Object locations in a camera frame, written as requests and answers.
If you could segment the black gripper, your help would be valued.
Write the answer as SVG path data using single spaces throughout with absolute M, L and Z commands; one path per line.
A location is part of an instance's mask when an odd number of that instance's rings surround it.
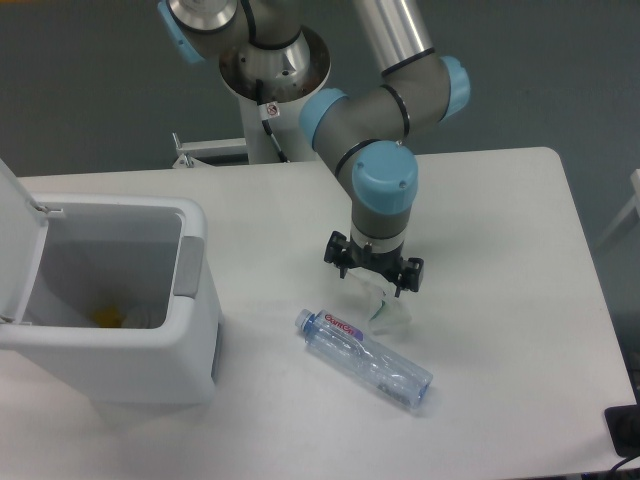
M 396 236 L 388 239 L 347 237 L 333 231 L 327 242 L 324 262 L 333 264 L 341 279 L 350 269 L 362 268 L 383 276 L 395 286 L 394 296 L 403 291 L 418 292 L 423 280 L 424 260 L 419 257 L 401 257 L 404 238 Z

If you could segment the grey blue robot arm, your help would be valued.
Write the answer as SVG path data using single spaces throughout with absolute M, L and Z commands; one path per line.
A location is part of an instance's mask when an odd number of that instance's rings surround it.
M 238 100 L 249 161 L 319 158 L 350 197 L 350 231 L 330 236 L 325 261 L 341 273 L 362 268 L 398 291 L 417 291 L 423 261 L 402 255 L 418 189 L 405 140 L 466 106 L 468 74 L 457 59 L 436 53 L 415 2 L 358 1 L 382 82 L 350 98 L 327 86 L 328 47 L 300 10 L 297 1 L 158 4 L 187 62 L 217 60 Z

